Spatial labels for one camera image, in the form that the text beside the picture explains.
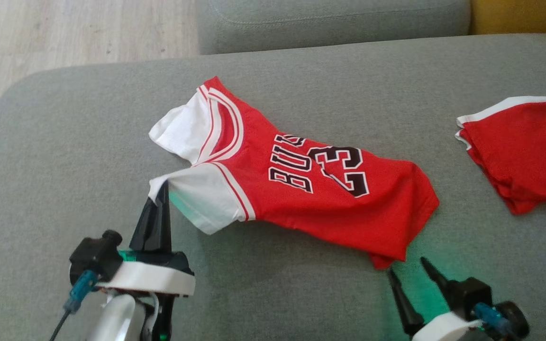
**red fabric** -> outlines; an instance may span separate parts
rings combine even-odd
[[[511,213],[525,214],[546,201],[546,98],[514,97],[487,110],[464,117],[459,136]]]
[[[281,133],[218,78],[204,85],[232,102],[214,104],[225,143],[217,143],[212,155],[241,143],[236,154],[217,162],[240,184],[257,220],[366,251],[377,269],[405,261],[408,244],[439,204],[418,166]],[[232,104],[244,129],[238,142],[230,138],[238,134]]]

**cushion seam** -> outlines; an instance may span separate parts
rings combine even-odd
[[[372,15],[378,15],[378,14],[385,14],[385,13],[396,13],[396,12],[406,12],[406,13],[414,13],[419,11],[431,11],[432,9],[446,9],[448,7],[455,6],[456,4],[459,4],[459,2],[462,2],[462,0],[457,0],[451,4],[448,4],[446,6],[442,7],[429,7],[426,9],[395,9],[390,11],[371,11],[368,13],[360,13],[360,12],[353,12],[353,13],[346,13],[343,15],[319,15],[319,16],[312,16],[312,17],[301,17],[301,18],[290,18],[290,19],[279,19],[279,20],[271,20],[271,21],[237,21],[230,19],[228,17],[225,17],[223,13],[214,5],[210,4],[212,6],[212,9],[214,12],[218,15],[219,18],[222,20],[229,22],[230,24],[234,24],[236,26],[247,26],[247,25],[254,25],[254,26],[281,26],[281,25],[292,25],[296,23],[300,23],[303,21],[314,21],[314,22],[320,22],[320,21],[332,21],[332,20],[340,20],[348,17],[366,17],[366,16],[372,16]]]

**gray ottoman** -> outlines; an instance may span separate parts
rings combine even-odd
[[[546,35],[466,36],[94,65],[38,73],[0,100],[0,341],[47,340],[85,236],[132,236],[148,180],[185,168],[147,136],[218,75],[279,129],[416,162],[440,207],[396,265],[426,320],[447,311],[419,265],[475,276],[527,312],[546,340],[546,205],[512,216],[454,138],[455,118],[546,95]],[[401,341],[384,272],[364,252],[271,224],[208,236],[173,209],[173,247],[195,271],[175,341]],[[100,315],[88,296],[60,341]]]
[[[201,54],[466,35],[469,0],[199,0]]]

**white sleeve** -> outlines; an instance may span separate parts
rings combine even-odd
[[[155,200],[166,180],[171,202],[204,233],[212,234],[236,220],[246,220],[239,199],[214,164],[202,163],[152,179],[151,200]]]
[[[187,104],[173,108],[149,131],[153,142],[195,164],[212,130],[208,101],[198,89]]]

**basketball jersey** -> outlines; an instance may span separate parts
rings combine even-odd
[[[376,268],[405,260],[438,206],[429,179],[408,161],[285,134],[218,78],[197,89],[149,132],[191,162],[169,181],[171,201],[204,233],[265,220],[370,253]]]
[[[546,201],[546,97],[509,97],[457,124],[456,138],[511,213]]]

